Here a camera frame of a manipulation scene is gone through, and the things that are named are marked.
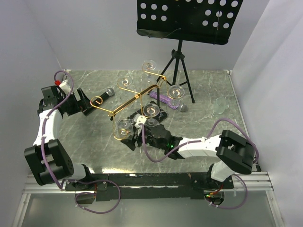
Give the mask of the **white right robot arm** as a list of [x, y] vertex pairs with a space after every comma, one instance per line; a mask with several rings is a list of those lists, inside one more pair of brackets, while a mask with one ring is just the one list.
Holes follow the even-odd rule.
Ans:
[[162, 124], [148, 126], [119, 126], [123, 136], [121, 142], [129, 149], [143, 148], [147, 158], [161, 162], [165, 158], [185, 159], [191, 157], [217, 157], [219, 161], [212, 164], [207, 176], [207, 184], [218, 188], [223, 181], [233, 174], [249, 175], [255, 159], [258, 157], [256, 147], [250, 138], [223, 130], [220, 135], [190, 139], [171, 135]]

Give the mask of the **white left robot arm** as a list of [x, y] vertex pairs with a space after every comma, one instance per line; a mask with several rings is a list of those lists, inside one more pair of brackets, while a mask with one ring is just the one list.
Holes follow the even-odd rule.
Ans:
[[74, 164], [59, 141], [59, 131], [63, 120], [63, 115], [68, 116], [85, 111], [88, 108], [89, 99], [82, 89], [77, 92], [80, 100], [77, 100], [74, 94], [60, 105], [56, 110], [52, 109], [67, 97], [58, 86], [49, 86], [42, 88], [43, 98], [40, 100], [37, 114], [40, 118], [38, 135], [33, 146], [25, 149], [24, 156], [32, 171], [36, 182], [39, 185], [54, 183], [49, 170], [46, 167], [42, 156], [42, 147], [44, 147], [45, 156], [51, 156], [53, 160], [48, 161], [54, 176], [57, 180], [72, 179], [83, 190], [88, 190], [93, 186], [93, 177], [90, 176], [89, 168], [84, 164]]

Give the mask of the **gold wine glass rack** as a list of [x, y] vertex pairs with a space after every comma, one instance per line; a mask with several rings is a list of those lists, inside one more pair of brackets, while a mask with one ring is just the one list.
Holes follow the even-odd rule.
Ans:
[[145, 88], [144, 90], [140, 91], [140, 92], [137, 92], [137, 91], [134, 91], [134, 90], [130, 90], [129, 91], [133, 94], [133, 97], [129, 100], [127, 100], [125, 103], [121, 104], [119, 107], [117, 107], [116, 109], [114, 110], [108, 110], [108, 109], [105, 109], [103, 107], [101, 107], [102, 103], [101, 104], [97, 104], [95, 102], [95, 99], [97, 96], [95, 96], [93, 99], [90, 100], [90, 104], [92, 107], [94, 108], [97, 108], [97, 109], [100, 109], [100, 110], [103, 110], [103, 111], [106, 111], [107, 112], [107, 115], [108, 117], [111, 117], [112, 120], [114, 121], [115, 120], [115, 116], [121, 112], [122, 110], [124, 110], [125, 108], [127, 108], [129, 105], [131, 105], [132, 103], [134, 103], [136, 100], [139, 100], [140, 101], [140, 109], [141, 109], [141, 112], [143, 112], [143, 101], [142, 101], [142, 96], [144, 96], [145, 94], [147, 94], [149, 91], [153, 90], [153, 89], [160, 89], [162, 84], [165, 83], [166, 84], [166, 91], [167, 91], [167, 96], [168, 95], [168, 92], [169, 92], [169, 88], [172, 86], [168, 81], [167, 81], [167, 77], [164, 76], [164, 73], [166, 72], [166, 70], [168, 69], [168, 67], [170, 66], [170, 64], [168, 63], [167, 66], [164, 68], [164, 70], [162, 71], [161, 74], [157, 74], [157, 73], [154, 73], [154, 72], [150, 72], [150, 74], [154, 75], [154, 76], [157, 76], [158, 79], [156, 81], [155, 84], [152, 84], [150, 85], [149, 87]]

